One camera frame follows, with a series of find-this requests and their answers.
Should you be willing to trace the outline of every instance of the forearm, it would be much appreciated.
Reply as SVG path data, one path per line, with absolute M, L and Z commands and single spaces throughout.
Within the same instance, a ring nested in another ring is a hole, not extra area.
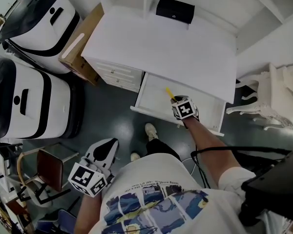
M 88 234 L 92 227 L 100 220 L 101 194 L 93 197 L 84 195 L 78 212 L 75 234 Z
M 183 120 L 188 127 L 194 142 L 199 150 L 208 147 L 226 146 L 219 138 L 213 135 L 195 118 L 189 117 Z M 218 185 L 220 176 L 231 167 L 239 167 L 232 151 L 208 151 L 201 154 L 201 159 L 209 170 L 213 180 Z

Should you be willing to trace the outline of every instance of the white robot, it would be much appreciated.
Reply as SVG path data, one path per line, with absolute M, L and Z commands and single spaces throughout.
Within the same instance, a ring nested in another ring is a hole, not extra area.
M 110 171 L 115 161 L 119 142 L 115 138 L 103 139 L 91 145 L 79 163 L 75 163 L 68 181 L 73 187 L 95 197 L 114 177 Z

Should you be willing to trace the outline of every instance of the white t-shirt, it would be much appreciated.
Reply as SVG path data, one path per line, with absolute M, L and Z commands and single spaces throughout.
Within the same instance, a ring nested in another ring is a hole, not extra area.
M 220 177 L 219 190 L 202 189 L 174 156 L 143 157 L 117 174 L 90 234 L 250 233 L 238 214 L 245 197 L 241 184 L 254 176 L 246 169 L 230 168 Z M 261 219 L 266 233 L 281 233 L 281 216 L 269 212 Z

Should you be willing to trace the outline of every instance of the cardboard box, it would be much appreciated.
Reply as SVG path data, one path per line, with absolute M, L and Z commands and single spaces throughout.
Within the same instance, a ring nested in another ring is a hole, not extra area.
M 97 84 L 100 76 L 81 56 L 81 53 L 103 15 L 104 11 L 99 3 L 75 30 L 59 55 L 59 61 L 63 65 L 92 85 Z

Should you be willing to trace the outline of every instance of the shoe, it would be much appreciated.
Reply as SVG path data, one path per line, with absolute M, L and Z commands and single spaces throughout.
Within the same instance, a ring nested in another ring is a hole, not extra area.
M 137 153 L 131 153 L 131 155 L 130 155 L 131 162 L 134 162 L 134 161 L 136 161 L 137 159 L 140 159 L 140 158 L 141 158 L 140 155 L 137 154 Z
M 156 128 L 151 123 L 146 124 L 145 130 L 149 141 L 158 138 Z

